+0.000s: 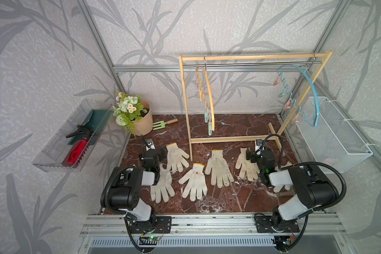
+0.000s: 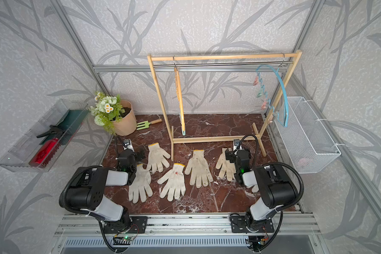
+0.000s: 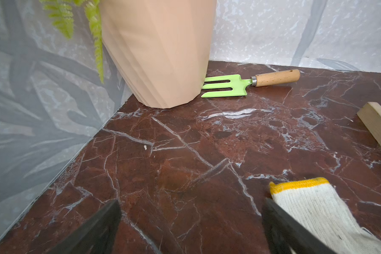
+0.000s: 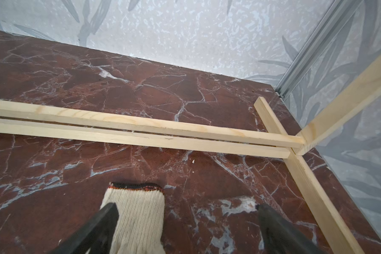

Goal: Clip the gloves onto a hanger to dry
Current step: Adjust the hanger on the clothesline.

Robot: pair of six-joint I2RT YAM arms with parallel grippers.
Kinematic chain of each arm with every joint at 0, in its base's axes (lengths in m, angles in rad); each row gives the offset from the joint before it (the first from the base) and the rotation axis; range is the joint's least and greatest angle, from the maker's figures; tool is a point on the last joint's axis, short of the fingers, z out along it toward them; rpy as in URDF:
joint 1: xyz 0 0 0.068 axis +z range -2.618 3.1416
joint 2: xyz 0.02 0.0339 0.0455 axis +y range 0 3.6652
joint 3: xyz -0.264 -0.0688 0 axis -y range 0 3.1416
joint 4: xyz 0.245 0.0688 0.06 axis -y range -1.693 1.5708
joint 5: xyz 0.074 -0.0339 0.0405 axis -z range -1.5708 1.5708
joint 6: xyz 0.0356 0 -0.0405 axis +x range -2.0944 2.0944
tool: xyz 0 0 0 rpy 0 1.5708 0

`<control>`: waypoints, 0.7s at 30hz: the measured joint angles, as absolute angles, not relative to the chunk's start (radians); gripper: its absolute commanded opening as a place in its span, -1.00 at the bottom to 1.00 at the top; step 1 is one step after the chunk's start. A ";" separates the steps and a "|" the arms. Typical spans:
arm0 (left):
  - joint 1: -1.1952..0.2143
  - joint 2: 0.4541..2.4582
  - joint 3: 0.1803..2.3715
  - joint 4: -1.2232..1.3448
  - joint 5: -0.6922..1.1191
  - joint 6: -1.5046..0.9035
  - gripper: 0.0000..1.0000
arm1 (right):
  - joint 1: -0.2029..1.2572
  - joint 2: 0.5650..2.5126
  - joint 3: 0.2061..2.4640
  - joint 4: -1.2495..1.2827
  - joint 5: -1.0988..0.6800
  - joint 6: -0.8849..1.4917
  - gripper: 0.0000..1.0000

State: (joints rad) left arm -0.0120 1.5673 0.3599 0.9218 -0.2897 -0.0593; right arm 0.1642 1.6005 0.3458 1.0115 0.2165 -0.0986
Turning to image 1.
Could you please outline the white glove red spot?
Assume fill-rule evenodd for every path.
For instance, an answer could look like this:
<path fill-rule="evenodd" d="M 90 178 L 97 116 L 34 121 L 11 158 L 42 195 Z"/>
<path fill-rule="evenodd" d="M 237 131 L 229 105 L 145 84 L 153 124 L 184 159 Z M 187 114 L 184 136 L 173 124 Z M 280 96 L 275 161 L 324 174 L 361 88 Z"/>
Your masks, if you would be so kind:
<path fill-rule="evenodd" d="M 207 186 L 205 175 L 203 173 L 203 164 L 194 163 L 190 169 L 178 182 L 182 185 L 187 182 L 185 189 L 182 191 L 182 198 L 189 197 L 190 201 L 196 199 L 201 200 L 207 195 Z"/>

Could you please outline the orange clip hanger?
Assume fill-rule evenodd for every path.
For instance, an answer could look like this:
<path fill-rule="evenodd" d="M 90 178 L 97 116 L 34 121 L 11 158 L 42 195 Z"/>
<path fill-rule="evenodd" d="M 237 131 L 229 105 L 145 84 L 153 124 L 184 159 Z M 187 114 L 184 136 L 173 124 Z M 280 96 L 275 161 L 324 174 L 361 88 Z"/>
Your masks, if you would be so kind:
<path fill-rule="evenodd" d="M 200 69 L 203 71 L 203 75 L 205 78 L 208 101 L 205 98 L 204 88 L 202 85 L 201 76 L 199 74 Z M 204 121 L 208 125 L 208 135 L 211 136 L 213 131 L 215 130 L 215 116 L 214 116 L 213 96 L 211 92 L 210 81 L 207 75 L 207 64 L 206 64 L 205 58 L 204 58 L 203 67 L 197 67 L 195 73 L 196 73 L 196 87 L 198 90 L 199 100 L 204 105 Z"/>

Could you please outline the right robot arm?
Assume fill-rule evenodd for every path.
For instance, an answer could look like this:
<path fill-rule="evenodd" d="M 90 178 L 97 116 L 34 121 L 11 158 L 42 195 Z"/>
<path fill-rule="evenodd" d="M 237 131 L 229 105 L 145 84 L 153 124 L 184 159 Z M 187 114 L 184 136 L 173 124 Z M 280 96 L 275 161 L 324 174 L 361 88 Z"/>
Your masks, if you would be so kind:
<path fill-rule="evenodd" d="M 270 150 L 241 152 L 246 161 L 259 170 L 258 176 L 268 187 L 290 186 L 295 194 L 278 206 L 271 218 L 272 227 L 280 228 L 309 214 L 332 207 L 342 201 L 347 184 L 339 171 L 328 164 L 304 162 L 275 169 L 274 154 Z"/>

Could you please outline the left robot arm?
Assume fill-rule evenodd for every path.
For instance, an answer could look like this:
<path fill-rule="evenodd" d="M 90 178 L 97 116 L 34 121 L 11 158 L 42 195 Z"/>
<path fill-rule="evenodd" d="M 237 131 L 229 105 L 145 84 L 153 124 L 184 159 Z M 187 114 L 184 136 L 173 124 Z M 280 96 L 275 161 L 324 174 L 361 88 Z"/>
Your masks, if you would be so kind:
<path fill-rule="evenodd" d="M 156 186 L 160 180 L 162 168 L 160 161 L 166 158 L 164 151 L 149 149 L 139 155 L 141 167 L 115 167 L 106 183 L 100 203 L 114 214 L 121 214 L 135 224 L 156 225 L 153 208 L 141 198 L 144 186 Z"/>

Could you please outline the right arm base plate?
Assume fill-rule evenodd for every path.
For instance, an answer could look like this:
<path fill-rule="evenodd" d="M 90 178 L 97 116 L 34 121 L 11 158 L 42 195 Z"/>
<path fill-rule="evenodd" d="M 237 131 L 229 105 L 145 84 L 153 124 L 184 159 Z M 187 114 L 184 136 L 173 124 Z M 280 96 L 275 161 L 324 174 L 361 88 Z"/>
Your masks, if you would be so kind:
<path fill-rule="evenodd" d="M 296 220 L 285 221 L 277 215 L 257 213 L 253 217 L 258 233 L 299 233 Z"/>

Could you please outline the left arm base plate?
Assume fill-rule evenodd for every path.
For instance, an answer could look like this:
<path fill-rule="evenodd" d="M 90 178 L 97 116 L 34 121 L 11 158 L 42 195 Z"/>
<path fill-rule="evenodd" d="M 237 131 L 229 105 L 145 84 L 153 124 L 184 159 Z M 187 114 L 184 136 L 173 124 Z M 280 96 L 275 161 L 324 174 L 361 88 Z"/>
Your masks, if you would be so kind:
<path fill-rule="evenodd" d="M 132 234 L 143 234 L 146 232 L 170 233 L 172 217 L 156 216 L 144 222 L 129 222 L 129 229 Z"/>

